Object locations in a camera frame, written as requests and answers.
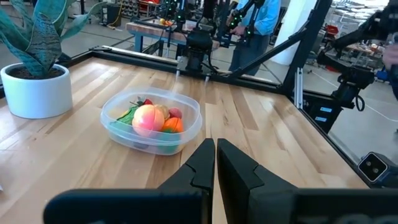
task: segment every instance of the blue shirt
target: blue shirt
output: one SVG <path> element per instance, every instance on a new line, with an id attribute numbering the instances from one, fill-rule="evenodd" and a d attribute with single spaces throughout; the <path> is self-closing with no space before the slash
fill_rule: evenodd
<path id="1" fill-rule="evenodd" d="M 249 0 L 239 0 L 236 9 L 241 9 Z M 251 14 L 253 13 L 254 5 L 248 10 L 246 16 L 242 19 L 242 26 L 248 26 L 250 23 Z M 259 9 L 254 27 L 256 34 L 268 35 L 273 33 L 279 17 L 280 0 L 266 0 Z"/>

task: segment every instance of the toy apple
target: toy apple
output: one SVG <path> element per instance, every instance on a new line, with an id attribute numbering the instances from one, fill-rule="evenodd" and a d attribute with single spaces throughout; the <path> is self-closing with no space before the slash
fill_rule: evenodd
<path id="1" fill-rule="evenodd" d="M 164 124 L 162 132 L 165 133 L 181 133 L 183 132 L 183 124 L 181 118 L 170 118 Z"/>
<path id="2" fill-rule="evenodd" d="M 162 129 L 164 115 L 154 105 L 142 105 L 134 113 L 131 125 L 137 134 L 150 137 L 155 131 Z"/>
<path id="3" fill-rule="evenodd" d="M 164 119 L 168 119 L 170 117 L 169 109 L 165 105 L 155 105 L 155 107 L 163 113 Z"/>
<path id="4" fill-rule="evenodd" d="M 170 108 L 169 114 L 171 118 L 182 118 L 182 112 L 178 108 Z"/>

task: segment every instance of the workbench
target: workbench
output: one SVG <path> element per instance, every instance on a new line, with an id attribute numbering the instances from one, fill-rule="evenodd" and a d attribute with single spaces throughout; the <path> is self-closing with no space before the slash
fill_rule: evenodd
<path id="1" fill-rule="evenodd" d="M 159 25 L 159 20 L 158 19 L 153 19 L 146 21 L 149 23 L 157 24 Z M 183 30 L 189 31 L 193 29 L 193 24 L 191 22 L 186 22 L 183 25 Z M 144 43 L 144 37 L 150 37 L 153 39 L 157 40 L 163 40 L 165 44 L 168 41 L 169 38 L 169 32 L 167 32 L 165 29 L 168 28 L 167 26 L 164 27 L 164 29 L 152 27 L 152 26 L 146 26 L 142 24 L 138 24 L 136 22 L 128 22 L 126 24 L 126 30 L 134 35 L 135 37 L 135 42 L 134 42 L 134 51 L 135 52 L 142 52 L 142 45 Z M 185 45 L 187 41 L 187 35 L 182 34 L 180 32 L 173 32 L 170 35 L 170 43 L 177 44 L 177 45 Z M 217 41 L 213 41 L 213 49 L 217 49 L 220 46 L 220 43 Z"/>
<path id="2" fill-rule="evenodd" d="M 297 187 L 367 187 L 284 95 L 217 82 L 205 85 L 200 79 L 176 79 L 173 73 L 96 57 L 69 69 L 73 109 L 61 116 L 19 118 L 0 100 L 0 223 L 41 223 L 45 204 L 68 189 L 156 188 L 205 138 L 229 140 Z M 109 138 L 100 123 L 102 107 L 135 86 L 172 90 L 199 102 L 203 126 L 182 152 L 155 156 Z M 217 172 L 213 223 L 226 223 Z"/>

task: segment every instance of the white cylinder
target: white cylinder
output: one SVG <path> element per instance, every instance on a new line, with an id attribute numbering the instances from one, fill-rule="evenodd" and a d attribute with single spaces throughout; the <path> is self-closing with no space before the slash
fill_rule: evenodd
<path id="1" fill-rule="evenodd" d="M 21 66 L 22 63 L 17 63 L 0 71 L 12 114 L 29 119 L 50 118 L 72 108 L 72 85 L 67 68 L 54 65 L 54 68 L 64 72 L 63 75 L 43 80 L 26 80 L 8 75 L 11 69 Z"/>
<path id="2" fill-rule="evenodd" d="M 285 42 L 304 25 L 316 3 L 317 0 L 289 2 L 286 14 L 282 20 L 282 27 L 280 28 L 278 38 L 275 42 L 275 47 Z M 290 65 L 298 46 L 299 43 L 289 47 L 275 57 L 272 57 L 271 60 L 282 65 Z"/>

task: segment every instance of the red strawberry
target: red strawberry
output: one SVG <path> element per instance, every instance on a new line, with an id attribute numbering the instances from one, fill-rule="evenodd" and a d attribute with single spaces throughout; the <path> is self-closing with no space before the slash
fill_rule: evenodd
<path id="1" fill-rule="evenodd" d="M 151 100 L 146 99 L 144 101 L 144 105 L 153 105 L 153 103 L 151 102 Z"/>

